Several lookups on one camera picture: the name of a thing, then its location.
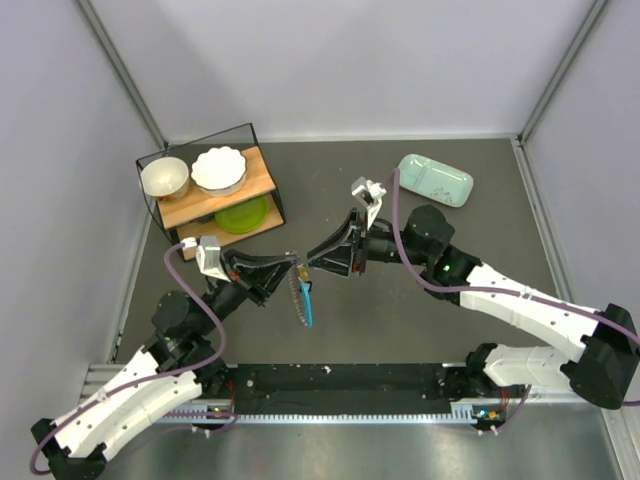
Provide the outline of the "metal key organizer blue handle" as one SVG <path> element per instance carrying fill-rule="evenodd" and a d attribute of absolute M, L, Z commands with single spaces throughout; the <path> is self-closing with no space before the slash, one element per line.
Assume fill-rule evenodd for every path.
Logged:
<path fill-rule="evenodd" d="M 289 291 L 291 300 L 294 306 L 296 317 L 301 325 L 307 328 L 314 327 L 314 315 L 312 305 L 312 286 L 313 282 L 310 279 L 303 281 L 299 278 L 299 268 L 297 268 L 297 284 L 290 283 Z"/>

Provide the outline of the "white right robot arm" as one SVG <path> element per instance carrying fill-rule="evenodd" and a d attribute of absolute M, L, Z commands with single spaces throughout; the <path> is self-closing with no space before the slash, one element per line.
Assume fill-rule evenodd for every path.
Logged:
<path fill-rule="evenodd" d="M 310 267 L 342 277 L 361 274 L 370 261 L 409 262 L 420 268 L 425 291 L 438 300 L 497 318 L 543 341 L 512 348 L 484 343 L 466 359 L 467 384 L 487 396 L 499 387 L 570 389 L 589 403 L 617 410 L 639 365 L 630 313 L 562 302 L 500 274 L 452 245 L 455 229 L 432 205 L 413 209 L 402 231 L 369 222 L 353 208 L 337 231 L 310 250 Z"/>

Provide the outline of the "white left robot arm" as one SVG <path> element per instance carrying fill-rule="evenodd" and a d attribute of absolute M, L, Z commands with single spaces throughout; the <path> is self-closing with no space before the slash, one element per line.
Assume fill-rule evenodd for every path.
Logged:
<path fill-rule="evenodd" d="M 208 290 L 197 293 L 164 255 L 179 285 L 159 301 L 153 336 L 118 373 L 72 411 L 36 422 L 37 443 L 30 460 L 36 476 L 96 479 L 120 451 L 179 406 L 226 387 L 223 355 L 228 345 L 224 320 L 246 301 L 262 306 L 298 265 L 296 254 L 254 256 L 197 245 L 196 263 Z"/>

